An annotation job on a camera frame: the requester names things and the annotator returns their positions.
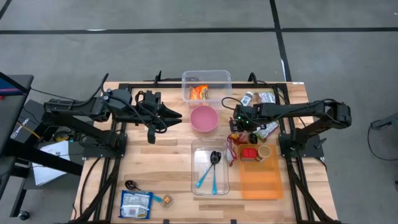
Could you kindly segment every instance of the orange tray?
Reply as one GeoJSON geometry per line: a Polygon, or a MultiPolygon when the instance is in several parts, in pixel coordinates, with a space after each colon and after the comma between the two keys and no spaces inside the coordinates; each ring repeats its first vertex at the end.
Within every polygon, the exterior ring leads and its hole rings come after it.
{"type": "Polygon", "coordinates": [[[260,146],[260,144],[242,144],[238,147],[239,174],[243,199],[281,199],[284,196],[284,192],[275,145],[267,144],[271,148],[271,155],[264,162],[242,161],[240,159],[244,148],[258,149],[260,146]]]}

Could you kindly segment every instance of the small bottle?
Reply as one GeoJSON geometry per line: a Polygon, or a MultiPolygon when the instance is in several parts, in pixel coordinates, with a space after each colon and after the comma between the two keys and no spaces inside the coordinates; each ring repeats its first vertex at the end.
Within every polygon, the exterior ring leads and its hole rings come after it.
{"type": "Polygon", "coordinates": [[[243,96],[243,98],[242,98],[242,100],[241,100],[243,106],[247,106],[247,105],[250,103],[250,101],[251,101],[252,98],[253,98],[253,93],[252,93],[252,92],[247,92],[247,93],[243,96]]]}

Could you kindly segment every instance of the red container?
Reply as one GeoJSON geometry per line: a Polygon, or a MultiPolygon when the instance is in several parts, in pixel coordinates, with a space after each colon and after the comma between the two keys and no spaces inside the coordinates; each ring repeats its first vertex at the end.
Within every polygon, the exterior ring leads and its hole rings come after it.
{"type": "Polygon", "coordinates": [[[257,157],[257,150],[255,148],[244,148],[241,155],[242,161],[253,161],[257,157]]]}

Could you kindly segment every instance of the wooden table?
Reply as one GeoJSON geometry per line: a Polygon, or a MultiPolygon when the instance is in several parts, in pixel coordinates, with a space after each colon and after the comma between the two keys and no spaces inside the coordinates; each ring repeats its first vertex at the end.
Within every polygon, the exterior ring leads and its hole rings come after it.
{"type": "MultiPolygon", "coordinates": [[[[119,82],[106,82],[104,88],[116,89],[119,82]]],[[[287,83],[290,103],[304,103],[308,101],[307,92],[303,83],[287,83]]],[[[140,89],[133,89],[134,96],[140,89]]],[[[230,134],[229,117],[232,111],[220,110],[220,123],[217,130],[211,135],[192,131],[189,122],[190,108],[182,101],[181,88],[152,88],[148,89],[162,92],[162,101],[172,110],[183,114],[182,123],[172,126],[165,134],[156,134],[156,144],[147,143],[147,128],[143,125],[134,126],[128,124],[126,133],[128,143],[126,155],[121,160],[118,186],[114,199],[112,223],[161,223],[163,219],[169,219],[171,223],[230,223],[231,219],[237,219],[238,223],[295,223],[294,208],[287,175],[285,159],[279,152],[279,167],[284,189],[284,197],[281,200],[242,200],[239,184],[239,166],[229,168],[229,184],[231,190],[224,196],[201,197],[191,192],[191,142],[198,138],[222,138],[226,139],[230,134]],[[141,189],[153,191],[163,197],[170,194],[174,198],[174,204],[170,208],[163,208],[159,203],[153,203],[150,220],[134,220],[130,218],[118,218],[120,209],[121,191],[125,190],[124,182],[134,180],[141,189]]],[[[250,89],[234,89],[233,97],[241,99],[250,89]]],[[[271,89],[256,89],[256,91],[270,91],[271,89]]],[[[312,117],[303,118],[310,124],[312,117]]],[[[296,127],[302,128],[299,119],[295,119],[296,127]]],[[[111,120],[106,123],[96,123],[100,129],[110,129],[111,120]]],[[[268,144],[275,144],[279,149],[279,129],[271,137],[267,138],[268,144]]],[[[88,169],[95,159],[85,161],[81,175],[80,186],[77,192],[75,206],[79,211],[80,192],[88,169]]],[[[101,159],[91,175],[85,189],[83,210],[97,194],[100,184],[104,159],[101,159]]],[[[337,219],[335,205],[331,196],[328,177],[324,166],[313,158],[303,159],[308,188],[319,206],[330,217],[337,219]]],[[[300,205],[303,219],[305,205],[301,194],[300,205]]],[[[101,218],[105,218],[108,195],[105,195],[101,209],[101,218]]]]}

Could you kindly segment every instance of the paper cup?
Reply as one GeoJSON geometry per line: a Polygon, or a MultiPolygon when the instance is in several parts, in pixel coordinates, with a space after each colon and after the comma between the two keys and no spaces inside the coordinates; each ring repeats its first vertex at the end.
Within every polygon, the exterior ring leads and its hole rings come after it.
{"type": "Polygon", "coordinates": [[[257,150],[256,160],[259,162],[264,162],[271,155],[271,148],[267,145],[262,145],[257,150]]]}

